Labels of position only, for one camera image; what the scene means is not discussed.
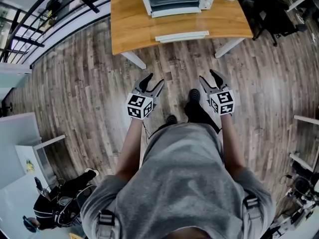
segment office chair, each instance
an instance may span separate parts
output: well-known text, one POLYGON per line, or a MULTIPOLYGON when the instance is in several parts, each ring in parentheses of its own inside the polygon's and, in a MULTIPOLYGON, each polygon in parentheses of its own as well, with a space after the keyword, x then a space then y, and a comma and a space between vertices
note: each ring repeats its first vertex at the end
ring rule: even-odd
POLYGON ((283 0, 255 0, 254 17, 261 24, 261 29, 253 37, 256 40, 266 29, 274 40, 274 46, 278 46, 276 37, 287 36, 298 31, 304 32, 307 28, 305 24, 294 24, 290 21, 286 11, 289 6, 283 0))

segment foot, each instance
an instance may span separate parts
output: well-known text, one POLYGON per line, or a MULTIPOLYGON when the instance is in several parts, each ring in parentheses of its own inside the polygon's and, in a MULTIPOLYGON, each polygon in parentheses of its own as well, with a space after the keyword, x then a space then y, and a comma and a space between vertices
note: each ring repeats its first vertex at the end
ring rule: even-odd
POLYGON ((199 103, 200 101, 200 92, 197 89, 192 89, 188 94, 188 101, 196 101, 199 103))
POLYGON ((86 169, 84 170, 85 173, 87 173, 88 171, 93 171, 93 172, 95 172, 95 173, 96 173, 96 176, 98 176, 98 175, 100 174, 98 170, 94 170, 94 169, 91 169, 91 168, 86 168, 86 169))
POLYGON ((175 115, 169 115, 166 119, 166 123, 177 124, 177 118, 175 115))

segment black shoe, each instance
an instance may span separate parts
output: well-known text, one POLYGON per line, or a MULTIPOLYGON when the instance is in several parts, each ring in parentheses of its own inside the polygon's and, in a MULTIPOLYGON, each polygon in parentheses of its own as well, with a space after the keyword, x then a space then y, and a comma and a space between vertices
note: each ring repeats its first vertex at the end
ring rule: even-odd
POLYGON ((177 118, 175 115, 169 115, 166 119, 166 123, 177 124, 177 118))
POLYGON ((200 101, 200 92, 197 89, 192 89, 189 91, 188 94, 188 101, 197 101, 199 103, 200 101))

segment strap buckle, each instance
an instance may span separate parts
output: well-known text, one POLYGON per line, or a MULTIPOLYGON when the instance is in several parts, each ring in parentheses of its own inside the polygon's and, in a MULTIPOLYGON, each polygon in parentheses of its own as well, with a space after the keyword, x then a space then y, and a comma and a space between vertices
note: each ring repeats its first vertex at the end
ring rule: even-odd
POLYGON ((259 200, 255 195, 249 195, 248 197, 246 197, 244 199, 244 203, 248 210, 259 206, 259 200))
POLYGON ((100 211, 100 219, 99 219, 100 225, 114 226, 115 225, 114 220, 115 220, 115 215, 113 212, 109 210, 100 211))

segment black and white marker cube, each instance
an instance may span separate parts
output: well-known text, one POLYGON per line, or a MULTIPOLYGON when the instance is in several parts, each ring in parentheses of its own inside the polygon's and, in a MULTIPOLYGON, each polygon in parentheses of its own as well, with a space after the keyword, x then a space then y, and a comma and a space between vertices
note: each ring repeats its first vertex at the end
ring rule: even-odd
POLYGON ((130 117, 143 120, 153 110, 153 98, 129 93, 126 107, 130 117))
POLYGON ((209 104, 219 115, 233 113, 235 109, 234 93, 232 90, 227 90, 211 94, 209 104))

